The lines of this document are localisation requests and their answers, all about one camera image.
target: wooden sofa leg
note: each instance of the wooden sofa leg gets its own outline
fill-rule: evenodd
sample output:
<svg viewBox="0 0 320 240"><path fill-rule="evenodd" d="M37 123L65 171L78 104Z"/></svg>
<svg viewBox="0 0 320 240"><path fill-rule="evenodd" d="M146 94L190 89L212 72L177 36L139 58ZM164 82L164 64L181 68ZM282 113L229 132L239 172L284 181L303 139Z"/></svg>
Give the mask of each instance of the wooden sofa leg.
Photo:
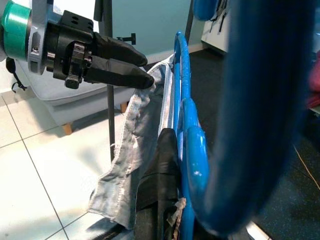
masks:
<svg viewBox="0 0 320 240"><path fill-rule="evenodd" d="M125 113L128 107L128 102L124 102L120 104L120 109L122 113Z"/></svg>
<svg viewBox="0 0 320 240"><path fill-rule="evenodd" d="M62 128L63 128L63 131L64 131L65 135L71 135L72 134L71 123L67 123L67 124L63 125Z"/></svg>

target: white tile floor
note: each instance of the white tile floor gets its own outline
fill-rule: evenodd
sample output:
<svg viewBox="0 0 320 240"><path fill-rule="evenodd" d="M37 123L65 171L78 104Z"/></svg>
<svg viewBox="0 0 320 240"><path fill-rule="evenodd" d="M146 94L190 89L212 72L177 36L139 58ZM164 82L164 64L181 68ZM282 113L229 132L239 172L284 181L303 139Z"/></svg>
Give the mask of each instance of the white tile floor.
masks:
<svg viewBox="0 0 320 240"><path fill-rule="evenodd" d="M86 213L110 166L107 115L99 119L66 136L32 92L1 95L0 240L72 240L101 219Z"/></svg>

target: gray sofa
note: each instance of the gray sofa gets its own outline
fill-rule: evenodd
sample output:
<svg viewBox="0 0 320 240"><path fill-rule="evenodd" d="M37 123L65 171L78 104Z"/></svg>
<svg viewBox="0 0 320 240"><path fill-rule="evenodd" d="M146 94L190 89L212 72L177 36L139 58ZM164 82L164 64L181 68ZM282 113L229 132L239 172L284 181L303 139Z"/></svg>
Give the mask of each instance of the gray sofa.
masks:
<svg viewBox="0 0 320 240"><path fill-rule="evenodd" d="M16 74L22 82L27 78L33 92L43 101L58 126L108 108L105 84L82 82L78 89L69 89L63 80L54 79L52 72L45 70L43 75L30 72L28 63L23 61L16 61ZM131 88L115 87L114 105L128 102L133 92Z"/></svg>

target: sofa cushion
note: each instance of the sofa cushion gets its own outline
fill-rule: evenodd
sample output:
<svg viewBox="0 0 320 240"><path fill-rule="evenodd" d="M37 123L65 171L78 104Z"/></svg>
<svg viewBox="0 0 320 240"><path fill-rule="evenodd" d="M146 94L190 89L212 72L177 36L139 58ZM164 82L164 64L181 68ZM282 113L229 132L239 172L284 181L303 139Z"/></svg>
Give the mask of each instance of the sofa cushion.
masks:
<svg viewBox="0 0 320 240"><path fill-rule="evenodd" d="M27 78L35 95L52 106L71 103L107 91L107 85L103 83L82 82L78 89L67 88L65 81L53 78L52 72L45 70L43 75L30 72L28 63L24 61L17 61L16 74L21 79Z"/></svg>

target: white cabinet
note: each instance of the white cabinet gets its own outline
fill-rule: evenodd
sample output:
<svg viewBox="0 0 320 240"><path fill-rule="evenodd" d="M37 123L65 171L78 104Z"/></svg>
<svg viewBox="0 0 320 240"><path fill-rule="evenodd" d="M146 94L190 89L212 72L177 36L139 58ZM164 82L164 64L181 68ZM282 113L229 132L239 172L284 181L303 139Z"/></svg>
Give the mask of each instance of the white cabinet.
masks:
<svg viewBox="0 0 320 240"><path fill-rule="evenodd" d="M218 19L218 21L213 23L211 21L207 21L204 24L203 33L201 40L211 46L214 46L224 52L228 51L228 39L229 39L229 28L230 28L230 14L225 16L222 28L220 31L222 16Z"/></svg>

